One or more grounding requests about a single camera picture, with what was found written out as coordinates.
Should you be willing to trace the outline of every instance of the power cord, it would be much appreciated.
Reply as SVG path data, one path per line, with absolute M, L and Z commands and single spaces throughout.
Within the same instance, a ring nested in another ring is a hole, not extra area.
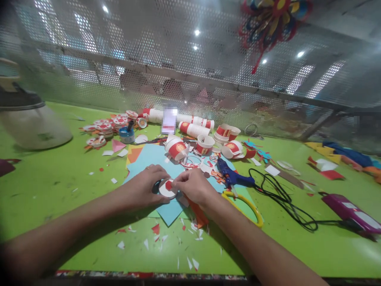
M 272 175 L 262 174 L 258 170 L 250 168 L 249 175 L 253 179 L 255 178 L 252 176 L 251 171 L 255 171 L 263 177 L 261 186 L 259 187 L 258 185 L 255 185 L 254 186 L 255 190 L 263 195 L 270 197 L 272 200 L 274 200 L 304 229 L 310 232 L 317 231 L 319 228 L 318 224 L 334 224 L 334 225 L 339 224 L 339 225 L 347 226 L 346 223 L 342 220 L 315 220 L 310 214 L 298 208 L 296 205 L 292 204 L 291 197 L 286 193 L 286 191 L 283 189 L 280 183 Z M 264 189 L 263 185 L 266 181 L 269 182 L 275 188 L 275 190 L 277 190 L 278 194 L 272 193 Z M 302 217 L 298 213 L 298 211 L 303 213 L 305 216 L 307 216 L 308 217 L 307 219 L 309 219 L 310 221 L 307 221 L 304 217 Z

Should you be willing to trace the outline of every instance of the perforated metal mesh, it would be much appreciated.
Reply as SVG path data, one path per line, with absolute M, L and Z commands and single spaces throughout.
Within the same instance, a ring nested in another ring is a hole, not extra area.
M 291 139 L 333 110 L 381 104 L 379 48 L 314 25 L 265 53 L 252 75 L 259 55 L 241 46 L 239 4 L 15 0 L 0 26 L 0 51 L 19 63 L 21 85 L 45 100 L 111 111 L 178 106 Z M 350 145 L 364 136 L 355 128 L 347 117 L 310 140 Z

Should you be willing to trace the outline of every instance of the glue gun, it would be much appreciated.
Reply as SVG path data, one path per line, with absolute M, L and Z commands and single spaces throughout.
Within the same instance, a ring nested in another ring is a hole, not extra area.
M 255 186 L 255 180 L 252 177 L 244 177 L 234 172 L 221 158 L 217 159 L 217 168 L 225 178 L 226 187 L 231 187 L 235 197 L 238 197 L 238 194 L 234 188 L 235 184 L 243 185 L 245 187 Z

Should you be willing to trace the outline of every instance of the yellow scissors handle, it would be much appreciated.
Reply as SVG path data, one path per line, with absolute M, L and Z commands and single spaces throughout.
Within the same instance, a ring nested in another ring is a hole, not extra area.
M 228 192 L 228 191 L 223 191 L 223 193 L 221 194 L 223 198 L 225 198 L 226 200 L 228 200 L 229 203 L 231 203 L 233 205 L 233 207 L 235 207 L 237 210 L 239 210 L 245 217 L 247 217 L 253 224 L 255 224 L 257 227 L 259 228 L 262 228 L 263 226 L 263 219 L 262 219 L 262 216 L 261 214 L 259 213 L 259 211 L 257 210 L 257 208 L 247 199 L 245 198 L 244 196 L 242 195 L 238 195 L 238 199 L 244 201 L 254 212 L 255 216 L 257 217 L 257 220 L 258 222 L 254 222 L 252 221 L 247 215 L 245 215 L 240 209 L 239 207 L 237 207 L 237 205 L 231 200 L 229 199 L 228 197 L 234 197 L 234 194 L 232 192 Z

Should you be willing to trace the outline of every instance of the table surface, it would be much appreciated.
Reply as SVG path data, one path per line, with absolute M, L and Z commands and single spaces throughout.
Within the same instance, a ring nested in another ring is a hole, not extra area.
M 15 171 L 0 177 L 0 227 L 3 240 L 38 227 L 47 220 L 112 191 L 121 185 L 127 176 L 126 157 L 102 156 L 103 151 L 112 149 L 110 143 L 99 151 L 92 150 L 86 153 L 84 146 L 89 135 L 81 135 L 78 129 L 96 119 L 109 118 L 109 112 L 57 103 L 48 103 L 48 106 L 65 118 L 73 133 L 73 140 L 63 146 L 45 151 L 27 151 L 18 147 L 4 129 L 0 129 L 0 158 L 22 160 L 16 165 Z M 75 120 L 68 113 L 81 116 L 86 121 Z M 153 139 L 159 135 L 160 127 L 150 124 L 146 129 L 136 132 L 137 135 L 141 133 Z M 337 171 L 344 175 L 346 180 L 329 181 L 306 164 L 310 155 L 314 159 L 323 157 L 304 144 L 276 138 L 251 140 L 263 146 L 262 150 L 270 152 L 275 161 L 284 160 L 291 163 L 302 173 L 302 179 L 315 182 L 318 189 L 345 195 L 374 219 L 381 221 L 381 186 L 375 183 L 371 176 L 358 173 L 349 166 L 340 165 Z M 249 168 L 255 168 L 253 163 L 248 162 L 234 162 L 234 166 L 244 176 L 248 175 Z M 100 172 L 99 168 L 104 168 L 104 172 Z M 264 165 L 257 168 L 261 172 L 264 171 Z M 112 178 L 117 179 L 118 183 L 113 184 Z M 278 180 L 287 192 L 292 194 L 293 203 L 315 219 L 339 219 L 321 200 L 320 195 L 310 197 L 306 190 L 294 187 L 282 178 Z M 318 231 L 310 233 L 270 198 L 252 188 L 248 191 L 264 217 L 263 231 L 319 275 L 381 278 L 379 243 L 336 226 L 321 225 Z M 168 235 L 162 251 L 160 243 L 154 242 L 151 230 L 156 223 L 160 223 L 161 236 Z M 127 228 L 129 225 L 137 232 L 116 234 L 118 229 Z M 200 263 L 198 274 L 250 273 L 241 255 L 213 222 L 210 223 L 210 236 L 204 233 L 202 241 L 196 241 L 195 237 L 196 234 L 182 230 L 179 219 L 168 228 L 160 218 L 144 217 L 137 220 L 135 216 L 121 216 L 90 231 L 59 261 L 60 268 L 196 273 L 194 268 L 189 270 L 189 257 L 190 260 L 194 258 Z M 143 244 L 147 238 L 149 251 Z M 124 250 L 116 247 L 121 240 L 125 243 Z

